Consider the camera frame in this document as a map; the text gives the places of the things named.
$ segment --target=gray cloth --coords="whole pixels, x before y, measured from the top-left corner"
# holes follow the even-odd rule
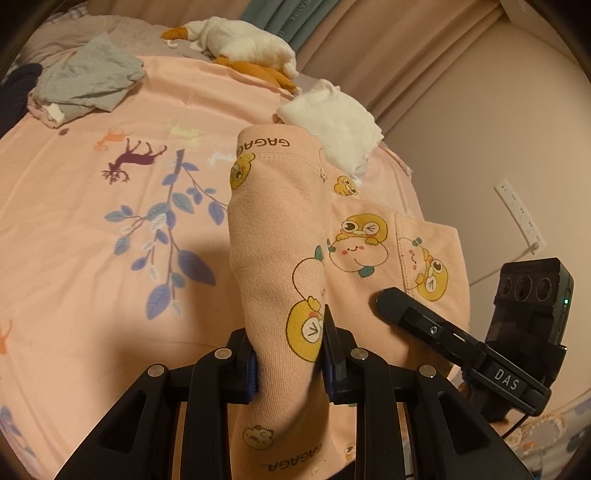
[[[143,62],[101,33],[77,52],[45,69],[33,93],[40,105],[55,103],[69,122],[95,108],[112,112],[144,77]]]

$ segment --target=dark blue cloth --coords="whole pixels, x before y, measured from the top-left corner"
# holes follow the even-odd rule
[[[38,63],[23,65],[11,72],[0,87],[0,138],[27,113],[27,95],[42,70]]]

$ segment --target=beige curtain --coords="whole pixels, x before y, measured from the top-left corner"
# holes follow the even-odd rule
[[[298,69],[357,99],[384,135],[501,15],[497,0],[340,0]]]
[[[250,0],[89,0],[90,15],[140,18],[154,25],[179,27],[192,20],[237,20]]]

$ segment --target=folded clothes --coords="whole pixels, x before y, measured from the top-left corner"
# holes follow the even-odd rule
[[[97,108],[112,112],[144,77],[142,66],[101,33],[43,71],[29,95],[29,111],[52,128]]]
[[[40,74],[38,63],[23,65],[13,70],[0,87],[0,138],[27,113],[27,95]]]

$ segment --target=black gripper frame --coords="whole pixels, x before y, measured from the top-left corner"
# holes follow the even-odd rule
[[[148,368],[56,480],[170,480],[181,402],[187,402],[181,480],[230,480],[226,404],[248,404],[254,393],[249,379],[256,376],[245,329],[232,332],[227,348],[228,358],[227,351],[211,352],[187,367]]]
[[[461,367],[470,381],[500,396],[511,408],[533,417],[544,411],[552,393],[546,385],[403,291],[398,288],[382,290],[376,307],[388,323],[425,342],[442,357]],[[556,378],[565,354],[566,347],[562,345],[547,346],[544,357],[550,384]],[[503,375],[495,378],[499,370]],[[511,381],[503,384],[502,380],[509,378]]]
[[[433,367],[388,365],[357,349],[324,313],[324,383],[330,401],[357,404],[355,480],[403,480],[397,403],[404,404],[414,480],[532,480],[527,468],[462,394]]]

